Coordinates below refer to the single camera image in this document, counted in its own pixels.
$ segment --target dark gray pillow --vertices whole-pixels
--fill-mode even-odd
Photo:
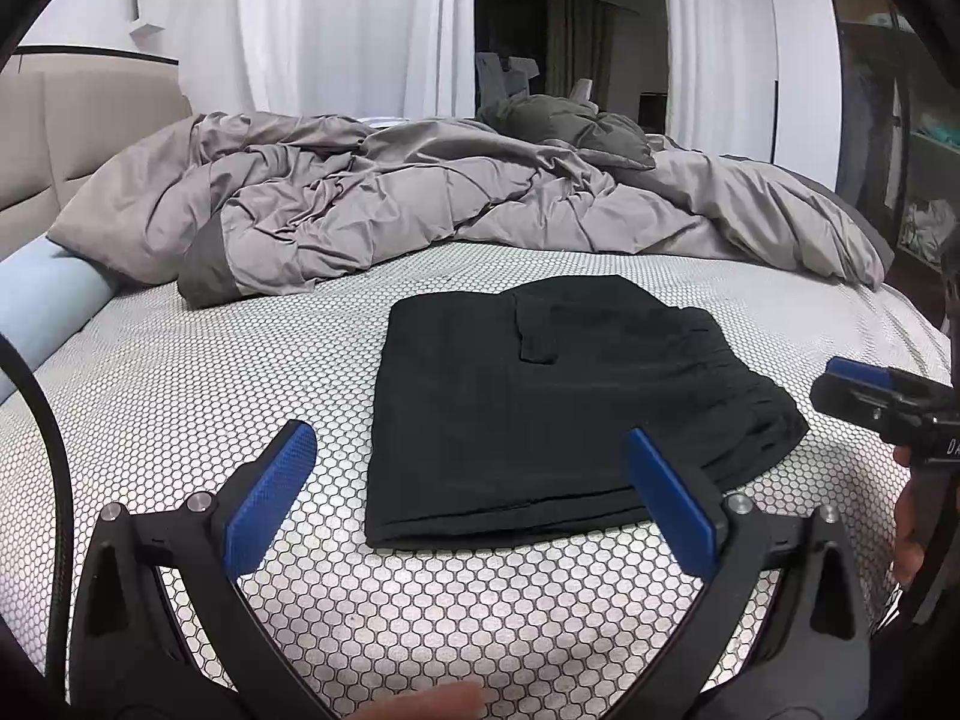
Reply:
[[[567,98],[516,95],[481,108],[477,121],[527,143],[565,141],[584,160],[604,170],[656,167],[647,136],[634,122]]]

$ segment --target metal screw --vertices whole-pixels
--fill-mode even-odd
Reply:
[[[210,493],[193,493],[186,499],[186,508],[191,512],[205,512],[213,503],[213,496]]]
[[[727,499],[727,508],[734,514],[750,514],[754,510],[754,503],[743,493],[736,493]]]
[[[116,501],[110,501],[107,506],[104,506],[102,509],[100,509],[100,519],[107,520],[107,522],[113,522],[114,519],[120,517],[120,512],[123,512],[123,507]]]
[[[820,507],[820,517],[829,523],[839,522],[840,509],[837,509],[832,503],[824,503]]]

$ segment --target light blue bolster pillow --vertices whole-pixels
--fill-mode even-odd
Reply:
[[[107,305],[118,279],[48,241],[30,241],[0,261],[0,333],[37,370]],[[0,403],[13,393],[0,373]]]

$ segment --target gray curtain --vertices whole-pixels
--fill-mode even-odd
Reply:
[[[607,104],[613,6],[599,0],[546,0],[546,93],[565,98],[578,79],[592,79],[590,99]]]

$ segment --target blue gripper pad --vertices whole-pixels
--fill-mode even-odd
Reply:
[[[257,570],[316,461],[313,428],[294,420],[254,461],[265,469],[224,528],[224,572],[230,581]]]
[[[717,569],[717,534],[676,471],[640,428],[628,435],[630,481],[664,534],[683,573],[708,581]]]
[[[879,365],[868,365],[867,362],[848,360],[846,357],[831,357],[827,362],[827,373],[878,386],[880,389],[894,389],[890,371]]]

